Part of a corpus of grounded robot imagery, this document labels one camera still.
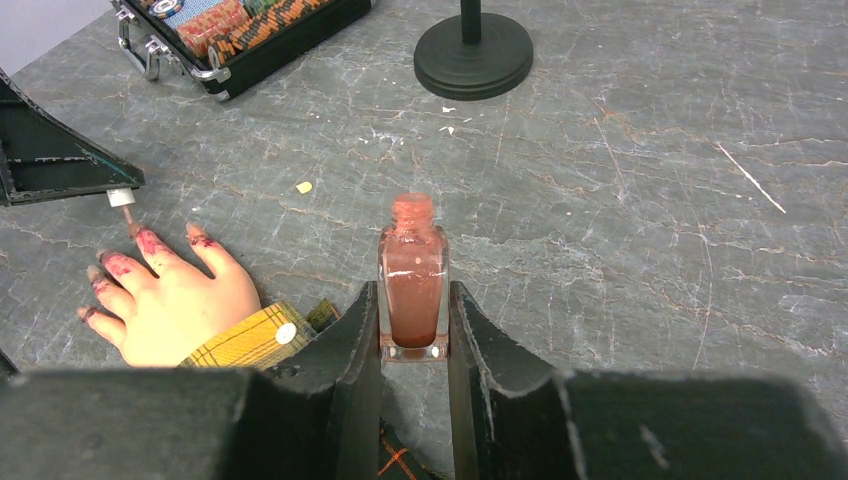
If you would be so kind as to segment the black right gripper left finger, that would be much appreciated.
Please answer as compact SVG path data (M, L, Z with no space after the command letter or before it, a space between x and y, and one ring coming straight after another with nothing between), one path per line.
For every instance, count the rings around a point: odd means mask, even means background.
M1 385L5 479L372 479L377 285L265 370L20 373Z

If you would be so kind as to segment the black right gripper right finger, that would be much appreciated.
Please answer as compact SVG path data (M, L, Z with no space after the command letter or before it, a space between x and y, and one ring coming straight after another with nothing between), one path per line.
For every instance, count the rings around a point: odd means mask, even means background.
M825 412L774 375L561 370L519 345L467 288L449 297L460 479L843 479Z

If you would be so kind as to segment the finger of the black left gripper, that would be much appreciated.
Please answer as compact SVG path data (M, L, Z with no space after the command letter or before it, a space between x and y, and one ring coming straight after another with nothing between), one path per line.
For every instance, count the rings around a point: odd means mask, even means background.
M33 204L145 184L141 169L55 119L1 74L1 205Z

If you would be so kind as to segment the white nail polish cap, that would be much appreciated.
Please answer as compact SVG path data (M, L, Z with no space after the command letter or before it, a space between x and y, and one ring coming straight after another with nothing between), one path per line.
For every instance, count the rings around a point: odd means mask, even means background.
M135 203L133 190L131 188L109 189L106 191L106 195L110 206L122 212L127 223L128 236L135 238L137 235L137 223L131 211L131 206Z

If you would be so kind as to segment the pink nail polish bottle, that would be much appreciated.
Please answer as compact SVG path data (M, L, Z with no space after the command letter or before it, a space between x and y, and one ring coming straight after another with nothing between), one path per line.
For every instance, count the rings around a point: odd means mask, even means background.
M378 308L382 358L387 362L447 357L449 248L434 222L432 198L398 195L378 243Z

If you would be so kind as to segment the mannequin hand with stained nails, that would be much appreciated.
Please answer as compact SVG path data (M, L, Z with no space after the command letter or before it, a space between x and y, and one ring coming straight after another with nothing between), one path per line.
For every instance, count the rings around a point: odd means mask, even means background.
M131 366L172 367L213 337L261 309L246 270L206 231L187 224L199 269L150 228L129 228L141 261L116 251L99 253L87 270L98 301L78 309L80 320L115 346Z

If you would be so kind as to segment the black poker chip case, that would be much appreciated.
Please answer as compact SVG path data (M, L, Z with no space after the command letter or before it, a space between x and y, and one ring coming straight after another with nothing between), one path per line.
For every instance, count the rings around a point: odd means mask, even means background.
M115 1L118 46L148 81L164 65L220 101L328 40L371 1Z

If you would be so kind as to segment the small yellow crumb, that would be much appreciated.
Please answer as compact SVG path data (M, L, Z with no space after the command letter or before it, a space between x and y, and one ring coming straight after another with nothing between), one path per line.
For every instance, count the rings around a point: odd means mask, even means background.
M313 190L313 184L310 181L304 181L295 186L300 194L307 194Z

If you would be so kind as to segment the black microphone stand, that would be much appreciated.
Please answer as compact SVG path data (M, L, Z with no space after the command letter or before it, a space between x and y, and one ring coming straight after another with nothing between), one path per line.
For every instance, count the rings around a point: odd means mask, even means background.
M509 17L484 12L480 0L462 0L460 13L429 28L413 55L419 83L457 101L507 93L526 79L533 61L528 31Z

